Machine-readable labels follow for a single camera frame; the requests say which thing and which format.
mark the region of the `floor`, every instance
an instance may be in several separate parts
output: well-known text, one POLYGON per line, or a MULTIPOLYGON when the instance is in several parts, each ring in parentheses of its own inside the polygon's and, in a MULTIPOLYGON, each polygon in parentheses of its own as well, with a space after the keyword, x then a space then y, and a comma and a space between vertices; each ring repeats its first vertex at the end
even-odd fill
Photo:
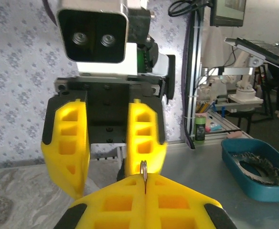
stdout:
MULTIPOLYGON (((258 120, 265 116, 260 114, 254 114, 252 120, 258 120)), ((238 119, 233 117, 226 117, 230 122, 237 125, 238 119)), ((247 121, 243 119, 241 122, 241 129, 246 131, 247 121)), ((279 151, 279 119, 274 115, 273 120, 267 120, 255 124, 251 124, 250 135, 253 138, 265 141, 272 145, 276 150, 279 151)))

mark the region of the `camera lens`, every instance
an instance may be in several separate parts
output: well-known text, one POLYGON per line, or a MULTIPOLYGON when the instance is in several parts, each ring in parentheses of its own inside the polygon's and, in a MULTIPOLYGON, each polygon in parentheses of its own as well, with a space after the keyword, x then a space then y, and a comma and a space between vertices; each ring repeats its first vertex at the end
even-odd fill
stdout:
POLYGON ((73 42, 77 45, 85 45, 87 43, 87 36, 82 32, 76 32, 73 35, 73 42))
POLYGON ((106 47, 111 47, 115 43, 115 38, 113 35, 106 34, 102 36, 101 43, 106 47))

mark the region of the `patterned wallpaper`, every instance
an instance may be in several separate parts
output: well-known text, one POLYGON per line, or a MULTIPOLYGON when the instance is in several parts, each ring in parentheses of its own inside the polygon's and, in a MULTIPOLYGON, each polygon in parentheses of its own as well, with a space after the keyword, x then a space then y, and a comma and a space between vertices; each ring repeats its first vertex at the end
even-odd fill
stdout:
MULTIPOLYGON (((50 1, 52 8, 56 1, 50 1)), ((165 106, 168 140, 180 139, 180 69, 186 18, 169 18, 170 1, 150 0, 156 19, 151 36, 162 53, 177 55, 175 98, 165 106)), ((63 51, 58 29, 41 0, 0 0, 0 166, 43 162, 40 141, 56 77, 77 75, 63 51)), ((115 145, 94 145, 102 153, 115 145)))

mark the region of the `blue plastic tray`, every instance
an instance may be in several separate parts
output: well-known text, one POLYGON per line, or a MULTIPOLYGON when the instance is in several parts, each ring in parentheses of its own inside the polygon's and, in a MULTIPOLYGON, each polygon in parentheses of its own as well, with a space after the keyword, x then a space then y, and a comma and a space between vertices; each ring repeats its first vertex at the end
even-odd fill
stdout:
POLYGON ((253 181, 239 169, 232 158, 232 155, 250 152, 268 159, 274 167, 279 168, 277 150, 257 139, 226 139, 222 141, 221 146, 223 161, 247 196, 263 202, 279 202, 279 186, 268 186, 253 181))

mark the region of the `metal table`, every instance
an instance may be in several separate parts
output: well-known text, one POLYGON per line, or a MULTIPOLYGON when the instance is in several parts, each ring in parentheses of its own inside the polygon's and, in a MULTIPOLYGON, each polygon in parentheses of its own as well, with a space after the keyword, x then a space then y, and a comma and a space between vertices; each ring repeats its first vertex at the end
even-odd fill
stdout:
POLYGON ((238 229, 279 229, 279 203, 247 197, 221 159, 220 141, 169 145, 162 175, 218 200, 238 229))

